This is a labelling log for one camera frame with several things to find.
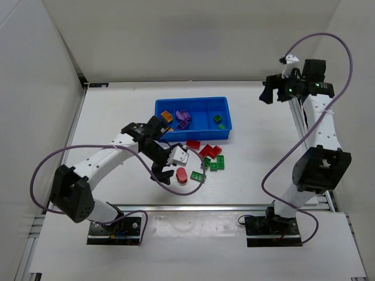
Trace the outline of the red oval lego brick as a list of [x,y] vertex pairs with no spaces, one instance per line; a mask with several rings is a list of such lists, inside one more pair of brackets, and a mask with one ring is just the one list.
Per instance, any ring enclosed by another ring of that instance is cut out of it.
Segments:
[[176,179],[180,184],[186,184],[188,181],[188,174],[183,167],[176,169]]

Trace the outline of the red half-round lego brick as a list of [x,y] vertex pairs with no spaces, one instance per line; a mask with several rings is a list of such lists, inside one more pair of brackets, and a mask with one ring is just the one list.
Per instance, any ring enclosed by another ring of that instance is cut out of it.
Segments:
[[196,149],[196,150],[200,149],[200,144],[201,144],[201,142],[198,141],[198,140],[188,139],[186,141],[186,146],[188,146],[189,148],[192,148],[192,149]]

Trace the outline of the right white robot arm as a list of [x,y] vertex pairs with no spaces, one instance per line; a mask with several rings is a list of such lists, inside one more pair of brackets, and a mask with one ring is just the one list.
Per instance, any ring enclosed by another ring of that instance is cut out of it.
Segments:
[[284,66],[282,73],[263,81],[259,99],[272,104],[274,90],[280,102],[297,99],[305,116],[304,142],[308,146],[294,165],[290,187],[266,210],[267,224],[288,225],[308,200],[336,188],[352,157],[342,150],[336,135],[330,104],[335,92],[333,85],[324,81],[326,62],[307,59],[302,70],[297,68],[299,59],[294,55],[282,57],[280,62]]

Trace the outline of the purple lego brick studs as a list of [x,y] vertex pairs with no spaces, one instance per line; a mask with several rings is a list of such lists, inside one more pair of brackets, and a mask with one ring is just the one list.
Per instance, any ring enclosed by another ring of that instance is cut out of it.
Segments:
[[189,127],[190,127],[190,122],[183,120],[178,123],[176,129],[179,131],[184,131],[184,130],[189,129]]

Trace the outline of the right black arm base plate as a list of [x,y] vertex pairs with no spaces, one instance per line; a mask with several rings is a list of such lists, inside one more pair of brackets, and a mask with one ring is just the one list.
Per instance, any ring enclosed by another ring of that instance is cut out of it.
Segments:
[[237,220],[245,227],[248,248],[277,248],[302,246],[296,219],[287,224],[268,225],[265,216],[242,215]]

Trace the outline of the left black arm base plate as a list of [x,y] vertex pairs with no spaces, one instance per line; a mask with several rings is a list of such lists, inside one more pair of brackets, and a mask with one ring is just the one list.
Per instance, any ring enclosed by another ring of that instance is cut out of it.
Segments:
[[88,229],[87,245],[140,246],[148,224],[144,211],[132,211],[122,220],[110,225],[92,222]]

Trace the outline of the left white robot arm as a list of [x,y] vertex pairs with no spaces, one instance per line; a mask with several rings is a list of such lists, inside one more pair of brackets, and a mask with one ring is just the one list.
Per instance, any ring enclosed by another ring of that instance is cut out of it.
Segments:
[[84,220],[111,222],[120,212],[108,203],[95,200],[92,191],[105,176],[130,157],[143,153],[152,160],[152,173],[161,183],[169,185],[172,170],[163,168],[174,163],[178,147],[164,149],[157,141],[167,126],[153,116],[147,123],[131,122],[111,141],[85,161],[72,167],[60,166],[54,174],[51,202],[73,222]]

